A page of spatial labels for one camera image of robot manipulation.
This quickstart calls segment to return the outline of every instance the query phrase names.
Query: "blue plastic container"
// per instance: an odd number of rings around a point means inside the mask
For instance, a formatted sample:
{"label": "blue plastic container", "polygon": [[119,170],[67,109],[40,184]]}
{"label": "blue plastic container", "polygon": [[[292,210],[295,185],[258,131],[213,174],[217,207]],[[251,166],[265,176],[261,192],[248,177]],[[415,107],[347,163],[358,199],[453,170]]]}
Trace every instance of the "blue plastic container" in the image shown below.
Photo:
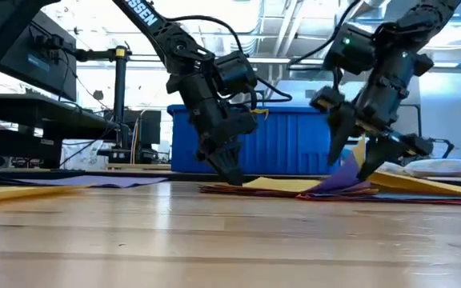
{"label": "blue plastic container", "polygon": [[[325,114],[310,107],[267,109],[266,121],[265,114],[258,114],[258,129],[239,137],[239,164],[244,174],[321,175],[337,168],[338,164],[327,165],[331,137]],[[206,163],[195,160],[198,136],[184,105],[169,106],[168,112],[174,117],[172,171],[214,173]]]}

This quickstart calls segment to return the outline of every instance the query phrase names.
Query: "yellow cloth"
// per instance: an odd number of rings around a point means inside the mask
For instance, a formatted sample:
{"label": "yellow cloth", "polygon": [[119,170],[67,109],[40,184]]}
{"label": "yellow cloth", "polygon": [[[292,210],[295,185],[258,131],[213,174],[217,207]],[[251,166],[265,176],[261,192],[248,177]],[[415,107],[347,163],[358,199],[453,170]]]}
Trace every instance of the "yellow cloth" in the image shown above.
{"label": "yellow cloth", "polygon": [[303,192],[319,185],[318,180],[293,180],[293,179],[269,179],[257,178],[252,182],[244,184],[243,187],[256,190],[277,190],[286,192]]}
{"label": "yellow cloth", "polygon": [[461,196],[461,186],[396,175],[387,172],[374,172],[367,180],[376,185],[410,191],[415,194]]}
{"label": "yellow cloth", "polygon": [[366,161],[366,136],[362,136],[360,138],[359,142],[357,142],[357,146],[353,147],[351,152],[353,153],[353,156],[355,156],[357,165],[362,167]]}
{"label": "yellow cloth", "polygon": [[65,193],[72,190],[85,188],[79,186],[52,186],[52,187],[12,187],[0,186],[0,200],[37,196],[41,194]]}

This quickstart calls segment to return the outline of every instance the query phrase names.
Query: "white wall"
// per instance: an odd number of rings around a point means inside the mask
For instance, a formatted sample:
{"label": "white wall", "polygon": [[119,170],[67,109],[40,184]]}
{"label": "white wall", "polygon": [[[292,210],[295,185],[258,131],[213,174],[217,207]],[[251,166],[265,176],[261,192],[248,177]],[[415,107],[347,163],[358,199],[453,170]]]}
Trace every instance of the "white wall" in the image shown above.
{"label": "white wall", "polygon": [[461,158],[461,74],[425,74],[420,91],[424,136],[449,139],[457,147],[451,157]]}

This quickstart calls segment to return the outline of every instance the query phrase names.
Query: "wooden table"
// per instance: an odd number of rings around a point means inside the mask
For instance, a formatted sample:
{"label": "wooden table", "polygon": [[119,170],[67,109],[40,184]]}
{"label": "wooden table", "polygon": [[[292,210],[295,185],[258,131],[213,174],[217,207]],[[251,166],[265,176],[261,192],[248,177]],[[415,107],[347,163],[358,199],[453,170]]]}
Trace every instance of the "wooden table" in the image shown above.
{"label": "wooden table", "polygon": [[461,287],[461,206],[199,194],[0,203],[0,288]]}

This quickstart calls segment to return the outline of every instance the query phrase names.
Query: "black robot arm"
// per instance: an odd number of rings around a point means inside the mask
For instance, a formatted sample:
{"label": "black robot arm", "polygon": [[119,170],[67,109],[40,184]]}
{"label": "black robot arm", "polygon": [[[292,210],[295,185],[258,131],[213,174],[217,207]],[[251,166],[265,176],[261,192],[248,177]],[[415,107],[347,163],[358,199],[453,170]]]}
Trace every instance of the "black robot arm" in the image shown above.
{"label": "black robot arm", "polygon": [[371,70],[366,84],[352,102],[336,87],[324,87],[311,99],[320,110],[330,109],[329,163],[335,162],[348,137],[369,134],[366,162],[358,177],[366,179],[385,161],[408,155],[429,155],[433,145],[416,134],[401,135],[391,128],[397,111],[408,97],[413,76],[433,67],[425,54],[418,54],[445,27],[461,0],[421,0],[396,22],[386,22],[373,33],[342,25],[325,57],[323,69],[342,68],[353,74]]}
{"label": "black robot arm", "polygon": [[113,0],[149,39],[170,79],[168,93],[179,92],[199,137],[198,160],[206,161],[234,185],[243,183],[238,135],[257,123],[248,110],[231,109],[218,94],[247,93],[257,77],[246,56],[235,51],[215,59],[176,22],[169,22],[145,0]]}

